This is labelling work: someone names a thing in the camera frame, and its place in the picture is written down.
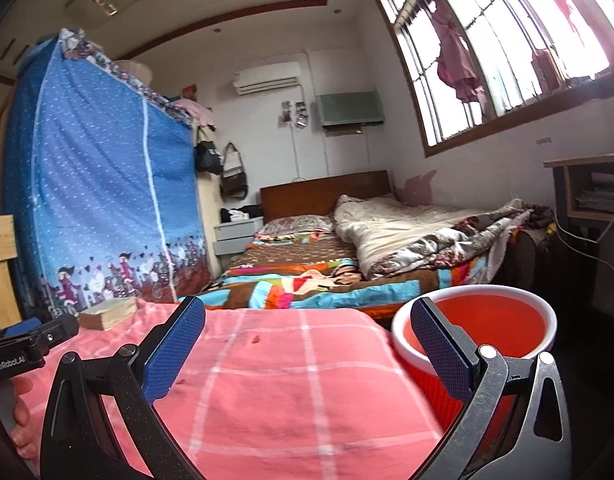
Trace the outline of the person's left hand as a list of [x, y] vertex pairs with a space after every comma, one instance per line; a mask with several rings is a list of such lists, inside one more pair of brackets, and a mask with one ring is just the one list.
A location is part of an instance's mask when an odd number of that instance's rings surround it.
[[10, 431], [10, 437], [16, 446], [16, 452], [23, 460], [37, 462], [39, 446], [36, 429], [32, 422], [32, 416], [30, 416], [30, 409], [22, 399], [24, 394], [32, 391], [33, 383], [25, 377], [16, 377], [13, 379], [13, 388], [13, 417], [16, 423]]

